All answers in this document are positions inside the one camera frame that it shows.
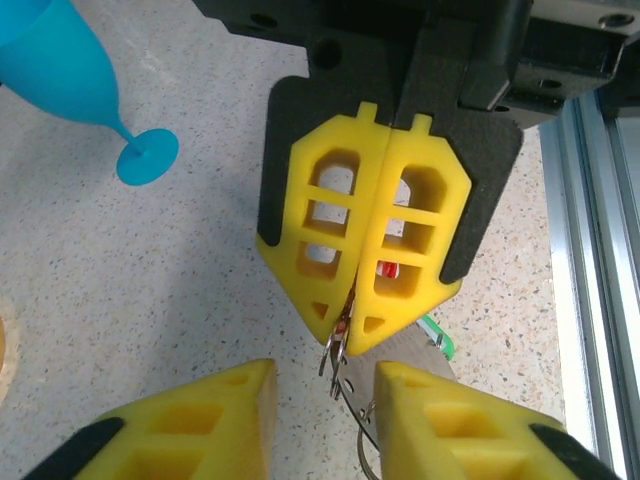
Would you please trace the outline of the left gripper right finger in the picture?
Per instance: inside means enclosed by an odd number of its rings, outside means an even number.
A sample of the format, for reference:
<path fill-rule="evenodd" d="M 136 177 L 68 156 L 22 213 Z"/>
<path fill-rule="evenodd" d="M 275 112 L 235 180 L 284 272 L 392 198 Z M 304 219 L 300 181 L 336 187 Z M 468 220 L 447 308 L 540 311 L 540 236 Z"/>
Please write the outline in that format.
<path fill-rule="evenodd" d="M 541 412 L 391 361 L 375 367 L 374 414 L 385 479 L 613 479 Z"/>

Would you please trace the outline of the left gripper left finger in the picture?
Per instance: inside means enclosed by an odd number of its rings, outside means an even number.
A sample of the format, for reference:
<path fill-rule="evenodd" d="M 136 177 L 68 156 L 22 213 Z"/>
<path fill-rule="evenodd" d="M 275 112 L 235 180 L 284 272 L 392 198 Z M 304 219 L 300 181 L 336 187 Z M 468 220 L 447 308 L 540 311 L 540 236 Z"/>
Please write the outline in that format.
<path fill-rule="evenodd" d="M 257 359 L 104 413 L 29 479 L 267 479 L 276 365 Z"/>

